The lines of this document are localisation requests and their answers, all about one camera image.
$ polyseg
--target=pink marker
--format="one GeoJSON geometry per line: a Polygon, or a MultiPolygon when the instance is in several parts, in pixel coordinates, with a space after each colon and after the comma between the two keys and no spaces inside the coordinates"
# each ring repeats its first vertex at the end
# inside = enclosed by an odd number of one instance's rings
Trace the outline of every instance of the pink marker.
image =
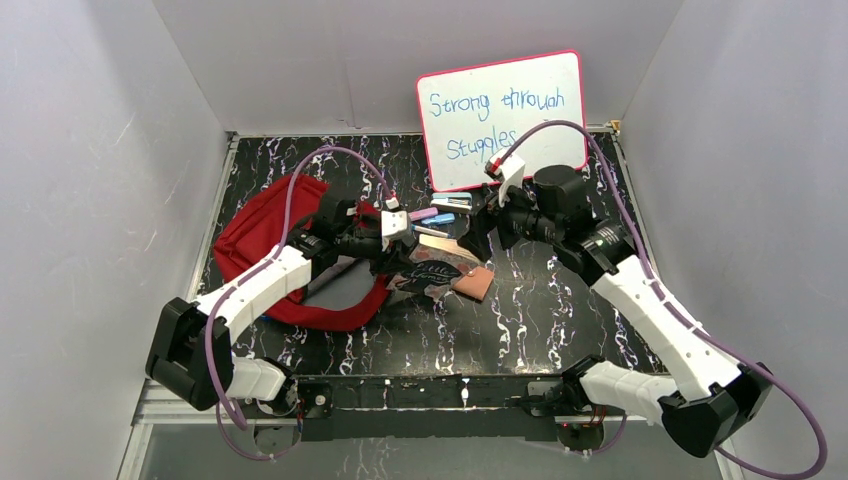
{"type": "Polygon", "coordinates": [[[436,207],[425,208],[409,214],[409,219],[413,222],[424,220],[425,218],[435,217],[439,214],[439,209],[436,207]]]}

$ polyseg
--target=red bag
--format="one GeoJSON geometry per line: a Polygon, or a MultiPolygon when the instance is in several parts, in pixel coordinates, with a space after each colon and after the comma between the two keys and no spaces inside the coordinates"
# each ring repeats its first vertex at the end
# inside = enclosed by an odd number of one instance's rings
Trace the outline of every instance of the red bag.
{"type": "MultiPolygon", "coordinates": [[[[251,198],[221,232],[213,249],[215,262],[225,281],[229,282],[244,273],[279,243],[290,181],[291,176],[286,175],[251,198]]],[[[315,178],[298,176],[292,192],[289,228],[299,219],[318,210],[321,195],[328,188],[329,185],[315,178]]],[[[371,205],[365,203],[360,208],[363,213],[376,213],[371,205]]],[[[301,305],[303,289],[296,290],[268,309],[266,315],[301,327],[338,332],[353,330],[367,323],[386,300],[389,295],[385,288],[386,282],[385,276],[377,276],[374,287],[362,301],[344,310],[301,305]]]]}

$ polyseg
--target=marble pattern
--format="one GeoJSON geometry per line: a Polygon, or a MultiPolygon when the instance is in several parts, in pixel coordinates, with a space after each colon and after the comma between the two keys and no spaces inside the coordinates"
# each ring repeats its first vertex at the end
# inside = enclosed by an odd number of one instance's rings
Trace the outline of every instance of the marble pattern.
{"type": "MultiPolygon", "coordinates": [[[[616,167],[617,188],[629,206],[615,140],[609,133],[595,136],[616,167]]],[[[322,145],[347,147],[372,160],[408,210],[427,206],[432,190],[419,135],[247,138],[238,145],[214,238],[253,195],[322,145]]],[[[322,155],[304,172],[341,183],[350,195],[378,206],[379,182],[351,158],[322,155]]],[[[584,178],[595,213],[618,218],[610,186],[594,157],[584,178]]],[[[482,194],[475,192],[475,201],[482,194]]],[[[447,230],[461,234],[466,227],[467,220],[461,217],[447,230]]],[[[587,354],[600,354],[646,373],[663,371],[629,323],[562,268],[549,246],[521,241],[502,251],[496,237],[492,238],[495,255],[487,265],[494,270],[495,281],[482,303],[452,293],[436,302],[428,297],[390,297],[368,324],[347,333],[262,318],[244,332],[234,349],[243,356],[276,358],[299,374],[311,375],[550,373],[587,354]]],[[[200,292],[221,284],[210,249],[200,292]]]]}

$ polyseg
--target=gray panel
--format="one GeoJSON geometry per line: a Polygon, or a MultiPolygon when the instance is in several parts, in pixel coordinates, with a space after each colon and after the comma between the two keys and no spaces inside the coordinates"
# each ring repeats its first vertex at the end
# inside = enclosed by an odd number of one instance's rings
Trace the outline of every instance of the gray panel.
{"type": "MultiPolygon", "coordinates": [[[[686,2],[623,125],[666,282],[824,420],[822,479],[848,471],[846,45],[844,1],[686,2]]],[[[812,441],[777,392],[734,438],[783,472],[812,441]]]]}
{"type": "MultiPolygon", "coordinates": [[[[615,423],[607,423],[615,431],[615,423]]],[[[242,448],[249,434],[229,431],[242,448]]],[[[279,438],[291,441],[291,429],[279,438]]],[[[683,453],[658,427],[630,422],[620,443],[585,461],[519,438],[367,438],[298,445],[275,463],[231,452],[214,425],[156,425],[141,478],[718,480],[715,458],[683,453]]]]}
{"type": "Polygon", "coordinates": [[[0,15],[0,478],[114,478],[225,137],[146,0],[0,15]]]}
{"type": "Polygon", "coordinates": [[[682,0],[153,0],[228,130],[421,130],[418,76],[566,48],[590,123],[621,118],[682,0]]]}

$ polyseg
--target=book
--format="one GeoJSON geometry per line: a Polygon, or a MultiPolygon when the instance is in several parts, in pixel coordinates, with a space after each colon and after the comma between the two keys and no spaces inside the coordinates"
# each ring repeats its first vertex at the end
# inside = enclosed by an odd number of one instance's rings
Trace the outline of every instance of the book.
{"type": "Polygon", "coordinates": [[[389,290],[423,294],[435,300],[483,262],[457,245],[453,238],[418,236],[418,245],[409,255],[412,268],[397,273],[386,286],[389,290]]]}

